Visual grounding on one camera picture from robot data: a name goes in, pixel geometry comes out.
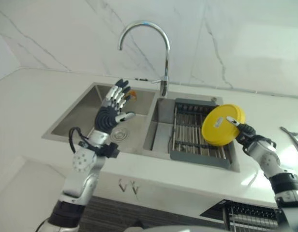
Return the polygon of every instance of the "dish drying rack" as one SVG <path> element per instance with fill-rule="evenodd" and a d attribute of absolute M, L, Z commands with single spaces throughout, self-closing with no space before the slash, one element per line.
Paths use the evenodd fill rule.
<path fill-rule="evenodd" d="M 168 148 L 171 159 L 230 168 L 232 144 L 212 146 L 202 136 L 204 120 L 216 106 L 213 101 L 176 99 Z"/>
<path fill-rule="evenodd" d="M 200 216 L 223 220 L 233 232 L 273 232 L 278 228 L 277 209 L 222 200 Z"/>

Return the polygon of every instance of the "orange object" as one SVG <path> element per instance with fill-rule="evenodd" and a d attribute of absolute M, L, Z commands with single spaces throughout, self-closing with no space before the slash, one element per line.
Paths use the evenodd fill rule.
<path fill-rule="evenodd" d="M 137 95 L 136 95 L 136 91 L 135 90 L 130 90 L 127 94 L 126 94 L 126 96 L 131 96 L 131 100 L 135 100 L 135 101 L 137 101 Z"/>

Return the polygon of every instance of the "faucet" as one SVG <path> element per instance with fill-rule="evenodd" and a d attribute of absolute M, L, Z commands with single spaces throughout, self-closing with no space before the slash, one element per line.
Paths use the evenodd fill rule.
<path fill-rule="evenodd" d="M 122 50 L 122 43 L 123 43 L 123 40 L 124 40 L 126 34 L 131 29 L 133 29 L 135 27 L 139 27 L 139 26 L 147 26 L 147 27 L 151 27 L 151 28 L 155 29 L 164 39 L 165 46 L 166 46 L 164 76 L 161 77 L 161 79 L 159 79 L 159 80 L 152 81 L 152 83 L 160 82 L 161 83 L 160 94 L 163 97 L 166 97 L 167 90 L 168 90 L 168 57 L 169 57 L 170 45 L 169 45 L 169 40 L 168 40 L 166 33 L 158 25 L 156 25 L 155 23 L 149 22 L 149 21 L 144 21 L 144 20 L 135 21 L 135 22 L 130 23 L 123 29 L 123 31 L 120 35 L 119 43 L 118 43 L 118 50 Z"/>

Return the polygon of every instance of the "yellow plate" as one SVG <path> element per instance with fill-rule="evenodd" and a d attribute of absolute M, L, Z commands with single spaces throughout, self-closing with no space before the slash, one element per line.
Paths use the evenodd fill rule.
<path fill-rule="evenodd" d="M 224 146 L 239 135 L 239 130 L 226 119 L 227 116 L 245 123 L 245 113 L 238 106 L 218 106 L 207 115 L 202 125 L 202 135 L 206 142 L 214 146 Z"/>

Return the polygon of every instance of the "metal wire rack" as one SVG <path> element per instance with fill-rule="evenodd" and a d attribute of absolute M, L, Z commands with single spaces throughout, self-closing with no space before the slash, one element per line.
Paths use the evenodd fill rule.
<path fill-rule="evenodd" d="M 273 209 L 257 208 L 247 205 L 228 206 L 230 231 L 258 232 L 275 231 L 278 227 Z"/>
<path fill-rule="evenodd" d="M 200 216 L 223 220 L 227 231 L 271 232 L 276 231 L 278 228 L 276 210 L 222 200 Z"/>
<path fill-rule="evenodd" d="M 205 104 L 178 103 L 175 105 L 173 135 L 169 144 L 171 156 L 177 158 L 182 156 L 188 159 L 194 155 L 192 159 L 197 160 L 198 163 L 221 167 L 230 165 L 230 145 L 212 146 L 202 136 L 204 120 L 214 108 L 212 105 Z"/>

